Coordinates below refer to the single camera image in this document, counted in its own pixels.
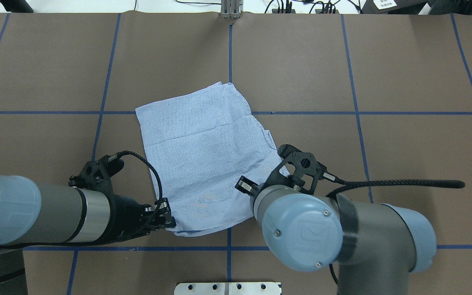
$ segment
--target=white floor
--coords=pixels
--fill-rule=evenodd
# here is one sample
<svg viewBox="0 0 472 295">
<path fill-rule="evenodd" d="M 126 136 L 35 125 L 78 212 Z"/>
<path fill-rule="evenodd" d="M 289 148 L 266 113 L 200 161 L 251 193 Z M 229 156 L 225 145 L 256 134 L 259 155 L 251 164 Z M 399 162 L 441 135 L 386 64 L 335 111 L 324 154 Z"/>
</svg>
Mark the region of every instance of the white floor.
<svg viewBox="0 0 472 295">
<path fill-rule="evenodd" d="M 183 0 L 185 2 L 219 2 L 220 0 Z M 219 5 L 202 4 L 182 4 L 174 0 L 27 0 L 28 4 L 37 13 L 118 13 L 134 9 L 137 11 L 150 13 L 195 13 L 205 11 L 220 11 Z M 268 0 L 243 0 L 242 11 L 252 13 L 263 13 L 268 4 Z M 277 3 L 269 8 L 277 8 Z M 294 2 L 293 9 L 296 13 L 308 13 L 313 4 L 303 4 Z M 426 7 L 421 14 L 426 14 L 429 10 Z M 356 14 L 358 11 L 348 0 L 339 0 L 336 4 L 337 10 L 342 14 Z M 0 12 L 5 9 L 0 4 Z"/>
</svg>

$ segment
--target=light blue cloth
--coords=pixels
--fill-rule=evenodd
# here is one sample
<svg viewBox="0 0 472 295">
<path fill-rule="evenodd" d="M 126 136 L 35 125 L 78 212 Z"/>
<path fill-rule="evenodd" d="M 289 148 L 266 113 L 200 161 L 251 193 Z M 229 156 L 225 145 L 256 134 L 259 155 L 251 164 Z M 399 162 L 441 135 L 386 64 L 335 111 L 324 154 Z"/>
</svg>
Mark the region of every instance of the light blue cloth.
<svg viewBox="0 0 472 295">
<path fill-rule="evenodd" d="M 249 196 L 234 185 L 241 175 L 263 183 L 281 159 L 233 84 L 149 103 L 136 115 L 147 159 L 176 218 L 176 228 L 167 230 L 202 236 L 252 216 Z"/>
</svg>

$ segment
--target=white label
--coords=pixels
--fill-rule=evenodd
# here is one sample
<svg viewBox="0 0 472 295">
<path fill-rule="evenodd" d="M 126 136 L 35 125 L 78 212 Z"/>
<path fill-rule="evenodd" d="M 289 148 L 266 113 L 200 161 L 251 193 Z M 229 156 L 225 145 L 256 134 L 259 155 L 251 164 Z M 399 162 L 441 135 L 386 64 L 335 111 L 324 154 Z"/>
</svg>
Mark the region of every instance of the white label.
<svg viewBox="0 0 472 295">
<path fill-rule="evenodd" d="M 373 2 L 380 10 L 397 6 L 395 0 L 373 0 Z"/>
</svg>

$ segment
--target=blue towel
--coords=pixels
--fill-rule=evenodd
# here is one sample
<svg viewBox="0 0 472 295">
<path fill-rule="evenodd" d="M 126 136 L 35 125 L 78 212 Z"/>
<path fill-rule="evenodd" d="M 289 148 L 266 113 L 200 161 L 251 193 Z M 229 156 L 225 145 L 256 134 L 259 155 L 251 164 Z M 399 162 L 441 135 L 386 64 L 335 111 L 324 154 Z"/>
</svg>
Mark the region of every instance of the blue towel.
<svg viewBox="0 0 472 295">
<path fill-rule="evenodd" d="M 136 115 L 147 159 L 176 218 L 176 228 L 167 230 L 202 236 L 252 216 L 249 196 L 234 185 L 241 175 L 263 183 L 281 159 L 233 84 L 149 103 Z"/>
</svg>

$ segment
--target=white mounting plate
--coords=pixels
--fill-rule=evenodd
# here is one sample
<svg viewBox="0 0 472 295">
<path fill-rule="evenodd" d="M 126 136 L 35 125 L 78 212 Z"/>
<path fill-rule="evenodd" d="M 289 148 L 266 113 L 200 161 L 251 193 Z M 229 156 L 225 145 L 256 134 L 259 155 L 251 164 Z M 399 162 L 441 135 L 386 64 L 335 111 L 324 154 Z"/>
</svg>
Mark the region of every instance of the white mounting plate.
<svg viewBox="0 0 472 295">
<path fill-rule="evenodd" d="M 174 295 L 281 295 L 281 283 L 181 283 L 174 289 Z"/>
</svg>

